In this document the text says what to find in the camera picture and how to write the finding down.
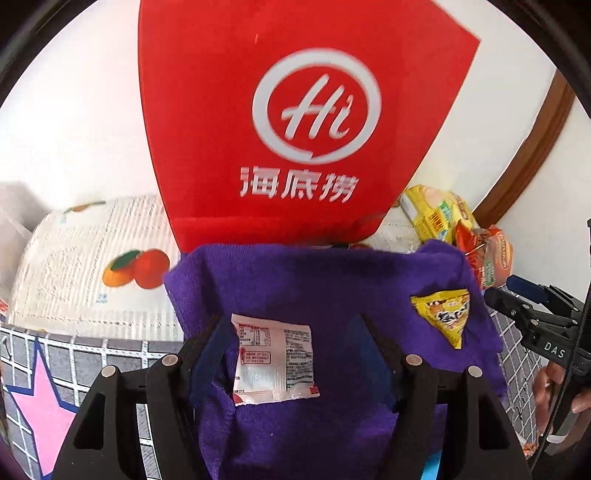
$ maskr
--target yellow snack packet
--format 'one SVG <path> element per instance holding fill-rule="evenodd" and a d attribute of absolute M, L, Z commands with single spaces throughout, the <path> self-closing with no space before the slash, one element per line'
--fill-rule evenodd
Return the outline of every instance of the yellow snack packet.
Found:
<path fill-rule="evenodd" d="M 428 297 L 410 297 L 417 313 L 439 330 L 455 349 L 462 348 L 462 333 L 470 313 L 470 292 L 444 290 Z"/>
<path fill-rule="evenodd" d="M 412 221 L 421 242 L 435 238 L 451 244 L 458 222 L 468 230 L 478 225 L 461 197 L 425 185 L 406 189 L 400 196 L 400 206 Z"/>

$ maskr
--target hi logo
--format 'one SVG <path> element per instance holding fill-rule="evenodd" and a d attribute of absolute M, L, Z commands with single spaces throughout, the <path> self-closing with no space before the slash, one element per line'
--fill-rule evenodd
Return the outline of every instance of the hi logo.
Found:
<path fill-rule="evenodd" d="M 357 152 L 373 134 L 381 109 L 378 83 L 363 63 L 338 50 L 311 48 L 280 60 L 263 76 L 252 120 L 277 155 L 326 164 Z"/>

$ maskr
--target purple cloth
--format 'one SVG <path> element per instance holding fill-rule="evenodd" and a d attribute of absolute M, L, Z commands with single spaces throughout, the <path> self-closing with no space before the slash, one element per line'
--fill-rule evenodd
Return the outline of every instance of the purple cloth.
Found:
<path fill-rule="evenodd" d="M 370 249 L 206 245 L 184 257 L 165 286 L 187 336 L 213 314 L 310 325 L 320 398 L 235 407 L 238 340 L 200 409 L 199 445 L 214 479 L 373 478 L 396 415 L 371 402 L 359 359 L 343 347 L 348 321 L 365 313 L 405 353 L 437 368 L 481 367 L 506 392 L 501 339 L 462 252 L 438 241 L 411 255 Z M 470 316 L 455 350 L 417 314 L 411 296 L 468 288 Z M 443 423 L 434 429 L 441 446 Z"/>

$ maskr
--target nutrition label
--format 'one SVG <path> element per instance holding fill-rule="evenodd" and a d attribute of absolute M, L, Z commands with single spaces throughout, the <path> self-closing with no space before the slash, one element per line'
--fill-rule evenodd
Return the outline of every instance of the nutrition label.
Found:
<path fill-rule="evenodd" d="M 271 346 L 271 332 L 265 327 L 240 324 L 238 338 L 243 346 Z"/>

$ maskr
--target screw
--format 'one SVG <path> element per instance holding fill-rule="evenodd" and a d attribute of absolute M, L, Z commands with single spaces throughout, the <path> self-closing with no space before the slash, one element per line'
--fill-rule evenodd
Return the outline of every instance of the screw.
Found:
<path fill-rule="evenodd" d="M 418 355 L 415 355 L 414 353 L 407 355 L 406 361 L 409 365 L 412 365 L 414 367 L 418 367 L 419 365 L 421 365 L 423 363 L 423 359 L 421 357 L 419 357 Z"/>
<path fill-rule="evenodd" d="M 162 364 L 165 367 L 171 367 L 173 365 L 176 365 L 176 363 L 178 362 L 178 357 L 176 355 L 167 355 L 162 359 Z"/>
<path fill-rule="evenodd" d="M 103 370 L 100 371 L 100 374 L 105 378 L 109 378 L 115 375 L 116 371 L 117 369 L 113 365 L 107 365 Z"/>
<path fill-rule="evenodd" d="M 474 378 L 480 378 L 482 376 L 482 369 L 476 365 L 468 367 L 468 373 Z"/>

